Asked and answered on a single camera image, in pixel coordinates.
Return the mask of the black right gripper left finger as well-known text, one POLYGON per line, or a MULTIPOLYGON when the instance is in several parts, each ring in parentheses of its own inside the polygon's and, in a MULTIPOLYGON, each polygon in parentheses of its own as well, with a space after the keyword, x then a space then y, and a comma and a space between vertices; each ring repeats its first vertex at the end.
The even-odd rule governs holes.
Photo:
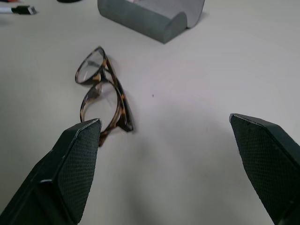
POLYGON ((0 215, 2 225, 77 225, 94 179, 101 120, 66 129, 0 215))

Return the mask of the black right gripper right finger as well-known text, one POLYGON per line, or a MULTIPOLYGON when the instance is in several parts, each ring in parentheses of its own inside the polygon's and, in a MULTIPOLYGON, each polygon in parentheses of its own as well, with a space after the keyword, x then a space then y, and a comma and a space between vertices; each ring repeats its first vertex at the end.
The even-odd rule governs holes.
POLYGON ((244 170, 276 225, 300 223, 300 146, 277 124, 229 118, 244 170))

